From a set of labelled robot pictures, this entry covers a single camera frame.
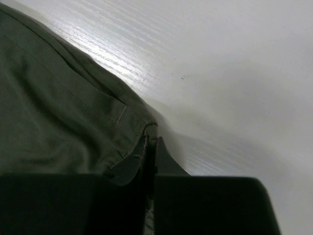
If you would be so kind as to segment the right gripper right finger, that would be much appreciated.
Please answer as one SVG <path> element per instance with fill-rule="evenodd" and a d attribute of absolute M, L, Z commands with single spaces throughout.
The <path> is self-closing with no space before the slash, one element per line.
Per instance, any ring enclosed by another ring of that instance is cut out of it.
<path fill-rule="evenodd" d="M 156 144 L 154 228 L 157 235 L 278 235 L 263 184 L 251 177 L 191 176 Z"/>

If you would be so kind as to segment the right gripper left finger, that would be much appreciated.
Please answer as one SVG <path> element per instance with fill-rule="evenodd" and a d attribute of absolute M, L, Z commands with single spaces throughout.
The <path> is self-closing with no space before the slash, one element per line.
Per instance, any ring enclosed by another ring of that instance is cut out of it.
<path fill-rule="evenodd" d="M 114 168 L 97 174 L 5 174 L 0 178 L 3 235 L 141 235 L 141 163 L 148 139 Z"/>

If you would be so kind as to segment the olive green shorts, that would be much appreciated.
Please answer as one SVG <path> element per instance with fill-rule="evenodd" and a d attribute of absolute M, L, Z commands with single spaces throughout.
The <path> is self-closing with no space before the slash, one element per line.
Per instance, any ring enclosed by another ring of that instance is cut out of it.
<path fill-rule="evenodd" d="M 0 6 L 0 171 L 101 174 L 157 122 L 142 99 L 87 54 Z"/>

